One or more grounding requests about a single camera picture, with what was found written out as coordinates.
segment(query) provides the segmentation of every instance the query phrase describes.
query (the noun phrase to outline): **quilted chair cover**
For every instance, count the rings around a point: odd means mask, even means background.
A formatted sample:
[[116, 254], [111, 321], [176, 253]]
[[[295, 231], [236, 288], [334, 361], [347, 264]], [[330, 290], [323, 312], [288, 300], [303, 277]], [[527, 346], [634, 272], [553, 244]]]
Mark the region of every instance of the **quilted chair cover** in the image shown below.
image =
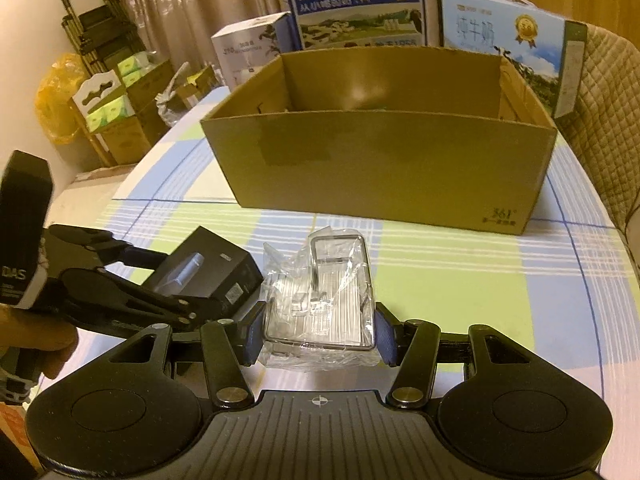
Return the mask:
[[575, 110], [556, 119], [622, 233], [640, 190], [640, 52], [588, 25]]

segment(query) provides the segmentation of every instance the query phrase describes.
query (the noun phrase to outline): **blue padding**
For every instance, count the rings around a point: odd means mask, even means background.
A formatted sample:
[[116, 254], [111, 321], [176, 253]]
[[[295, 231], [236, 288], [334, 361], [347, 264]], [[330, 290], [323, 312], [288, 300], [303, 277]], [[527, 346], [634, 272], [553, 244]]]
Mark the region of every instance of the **blue padding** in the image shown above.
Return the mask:
[[374, 318], [376, 329], [376, 346], [382, 361], [389, 366], [396, 366], [398, 364], [398, 346], [396, 346], [396, 340], [394, 338], [394, 329], [385, 317], [376, 310], [376, 316]]
[[244, 364], [253, 364], [262, 350], [262, 321], [264, 319], [264, 309], [260, 310], [254, 322], [249, 327], [246, 344], [244, 345]]

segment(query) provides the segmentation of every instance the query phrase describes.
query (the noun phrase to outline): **metal rack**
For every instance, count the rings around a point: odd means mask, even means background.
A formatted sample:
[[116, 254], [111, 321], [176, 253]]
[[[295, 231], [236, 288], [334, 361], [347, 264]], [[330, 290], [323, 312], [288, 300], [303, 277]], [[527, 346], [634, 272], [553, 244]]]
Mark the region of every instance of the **metal rack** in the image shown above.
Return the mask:
[[103, 6], [78, 15], [70, 0], [62, 0], [67, 12], [62, 28], [90, 75], [108, 72], [145, 49], [120, 0], [103, 1]]

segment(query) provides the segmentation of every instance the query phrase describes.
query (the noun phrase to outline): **white product box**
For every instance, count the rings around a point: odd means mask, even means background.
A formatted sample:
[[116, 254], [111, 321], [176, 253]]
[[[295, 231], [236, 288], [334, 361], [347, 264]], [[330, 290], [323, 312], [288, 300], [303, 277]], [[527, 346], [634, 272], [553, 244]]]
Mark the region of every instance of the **white product box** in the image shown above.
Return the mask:
[[230, 90], [281, 52], [296, 50], [288, 12], [232, 23], [214, 34], [211, 41]]

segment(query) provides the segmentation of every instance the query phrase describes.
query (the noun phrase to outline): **cardboard box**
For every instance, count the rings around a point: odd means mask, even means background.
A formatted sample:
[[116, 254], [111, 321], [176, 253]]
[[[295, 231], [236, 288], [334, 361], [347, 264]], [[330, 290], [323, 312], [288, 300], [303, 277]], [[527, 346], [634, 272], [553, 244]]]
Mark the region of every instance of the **cardboard box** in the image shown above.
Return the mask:
[[251, 253], [198, 227], [142, 286], [164, 296], [214, 298], [222, 317], [231, 317], [261, 283]]
[[283, 54], [202, 127], [243, 207], [506, 234], [556, 138], [508, 60], [430, 47]]
[[587, 26], [506, 0], [442, 0], [444, 46], [504, 56], [553, 117], [574, 110]]
[[127, 87], [127, 95], [133, 109], [135, 111], [142, 110], [150, 102], [153, 102], [156, 96], [167, 88], [174, 73], [171, 61], [166, 60]]
[[117, 164], [134, 164], [142, 160], [168, 130], [158, 115], [156, 102], [151, 101], [135, 115], [115, 120], [91, 135]]
[[213, 72], [213, 67], [209, 65], [197, 74], [189, 76], [187, 82], [182, 86], [178, 86], [175, 92], [180, 96], [187, 109], [190, 110], [218, 85], [216, 73]]
[[426, 44], [424, 0], [288, 0], [302, 49]]
[[211, 37], [229, 89], [257, 73], [282, 52], [296, 49], [288, 12], [233, 23]]

